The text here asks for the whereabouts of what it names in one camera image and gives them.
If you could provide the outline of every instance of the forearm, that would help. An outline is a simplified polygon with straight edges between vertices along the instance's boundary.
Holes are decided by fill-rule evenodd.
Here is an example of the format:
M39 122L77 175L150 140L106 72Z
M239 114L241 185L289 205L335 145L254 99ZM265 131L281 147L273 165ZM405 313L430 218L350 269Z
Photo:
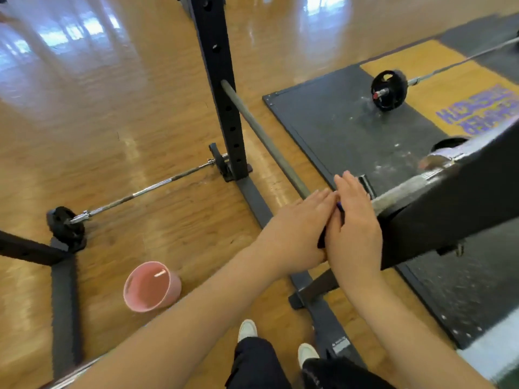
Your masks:
M72 389L182 388L232 322L275 280L245 249L97 362Z
M382 277L371 289L348 293L412 389L493 388L409 311Z

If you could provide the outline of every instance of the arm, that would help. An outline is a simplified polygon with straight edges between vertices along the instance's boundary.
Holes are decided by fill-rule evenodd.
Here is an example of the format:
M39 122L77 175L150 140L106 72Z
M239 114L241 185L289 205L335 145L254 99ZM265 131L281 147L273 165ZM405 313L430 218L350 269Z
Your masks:
M257 240L83 374L71 389L180 389L216 341L278 278L317 266L336 194L282 208Z
M339 286L366 320L414 389L489 389L493 386L413 315L380 272L382 234L360 183L335 176L345 210L328 224L328 261Z

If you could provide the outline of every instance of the black rubber mat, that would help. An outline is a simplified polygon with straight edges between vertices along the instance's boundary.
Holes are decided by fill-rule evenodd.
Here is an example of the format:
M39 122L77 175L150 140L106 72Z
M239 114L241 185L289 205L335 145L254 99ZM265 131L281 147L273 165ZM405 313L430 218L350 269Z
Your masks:
M515 37L516 23L519 15L489 16L437 39L470 55ZM511 46L481 63L519 82L514 52ZM407 104L378 112L369 97L371 81L356 64L263 99L330 186L335 173L349 169L367 174L381 194L414 176L418 161L445 134ZM461 349L519 306L519 221L473 236L465 249L460 258L432 252L398 268Z

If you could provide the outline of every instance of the rubber mat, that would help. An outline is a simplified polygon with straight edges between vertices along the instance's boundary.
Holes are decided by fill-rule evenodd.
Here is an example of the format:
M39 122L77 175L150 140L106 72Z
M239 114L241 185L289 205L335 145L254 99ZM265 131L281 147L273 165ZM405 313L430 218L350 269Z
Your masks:
M506 92L507 111L519 112L519 51L510 46L421 82L403 106L385 114L371 101L373 73L403 63L413 78L514 38L518 27L519 15L478 19L263 99L330 186L335 173L349 169L367 174L381 194L414 176L418 161L446 134L477 134L499 122L492 101L479 113L461 114L475 95ZM456 74L460 80L449 81ZM518 250L519 221L513 221L471 237L462 257L431 252L397 269L463 349L519 306Z

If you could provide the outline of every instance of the person's left hand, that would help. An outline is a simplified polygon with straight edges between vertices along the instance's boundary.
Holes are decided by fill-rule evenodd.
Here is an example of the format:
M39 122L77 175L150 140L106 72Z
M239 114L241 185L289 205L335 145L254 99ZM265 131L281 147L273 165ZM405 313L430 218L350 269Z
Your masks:
M282 277L316 267L325 253L317 248L319 236L332 215L337 193L315 191L304 201L282 207L251 245Z

